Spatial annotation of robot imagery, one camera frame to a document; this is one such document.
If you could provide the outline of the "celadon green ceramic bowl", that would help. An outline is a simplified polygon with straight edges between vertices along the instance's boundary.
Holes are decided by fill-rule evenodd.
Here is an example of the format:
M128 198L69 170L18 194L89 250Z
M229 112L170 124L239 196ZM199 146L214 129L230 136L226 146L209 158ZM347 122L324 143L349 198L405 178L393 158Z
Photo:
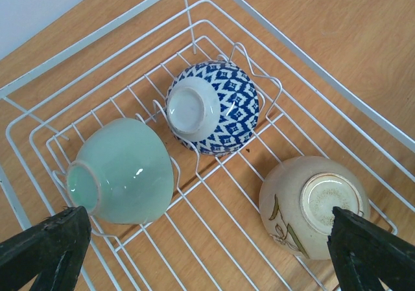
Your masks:
M145 224L166 212L174 172L156 132L131 118L116 119L81 146L65 175L72 203L112 224Z

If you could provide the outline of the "red patterned bowl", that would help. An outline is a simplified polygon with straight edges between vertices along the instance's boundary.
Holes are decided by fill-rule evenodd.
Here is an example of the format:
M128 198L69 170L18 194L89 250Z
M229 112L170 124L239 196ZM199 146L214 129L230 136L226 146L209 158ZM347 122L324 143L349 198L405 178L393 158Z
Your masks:
M250 77L226 60L185 68L167 90L165 112L177 140L201 154L225 156L252 136L259 98Z

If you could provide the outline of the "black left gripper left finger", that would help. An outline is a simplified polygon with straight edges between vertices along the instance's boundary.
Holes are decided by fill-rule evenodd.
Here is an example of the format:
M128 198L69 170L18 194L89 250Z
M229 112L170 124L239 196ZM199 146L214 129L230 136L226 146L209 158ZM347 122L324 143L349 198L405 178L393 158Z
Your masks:
M74 290L91 240L85 207L67 207L1 243L1 290Z

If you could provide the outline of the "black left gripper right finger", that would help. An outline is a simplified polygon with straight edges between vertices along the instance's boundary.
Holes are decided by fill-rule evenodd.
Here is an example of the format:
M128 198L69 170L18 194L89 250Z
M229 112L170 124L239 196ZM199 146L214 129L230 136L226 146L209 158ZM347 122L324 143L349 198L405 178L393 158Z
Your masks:
M334 207L327 246L341 290L414 290L414 245Z

